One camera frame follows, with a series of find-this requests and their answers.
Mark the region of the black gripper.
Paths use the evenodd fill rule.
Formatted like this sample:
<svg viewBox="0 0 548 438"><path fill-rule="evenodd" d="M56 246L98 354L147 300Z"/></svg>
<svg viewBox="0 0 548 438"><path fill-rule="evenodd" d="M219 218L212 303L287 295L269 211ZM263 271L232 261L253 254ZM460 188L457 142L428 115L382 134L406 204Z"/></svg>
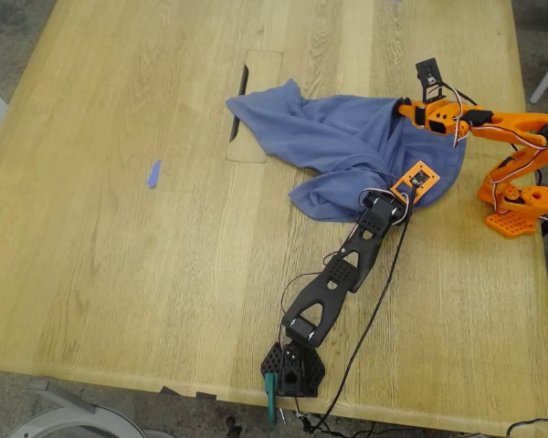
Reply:
<svg viewBox="0 0 548 438"><path fill-rule="evenodd" d="M393 193L384 189L378 189L376 192L392 205L391 224L403 224L412 212L413 194L406 192Z"/></svg>

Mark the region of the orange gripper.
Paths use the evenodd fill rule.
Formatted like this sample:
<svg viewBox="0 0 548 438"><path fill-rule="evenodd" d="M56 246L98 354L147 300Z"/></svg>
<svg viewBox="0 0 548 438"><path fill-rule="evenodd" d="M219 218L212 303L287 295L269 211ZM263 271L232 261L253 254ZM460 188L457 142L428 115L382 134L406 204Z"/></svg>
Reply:
<svg viewBox="0 0 548 438"><path fill-rule="evenodd" d="M396 101L398 114L407 117L419 128L437 134L456 134L463 137L467 134L467 122L461 120L467 106L457 100L433 98L429 102L399 98Z"/></svg>

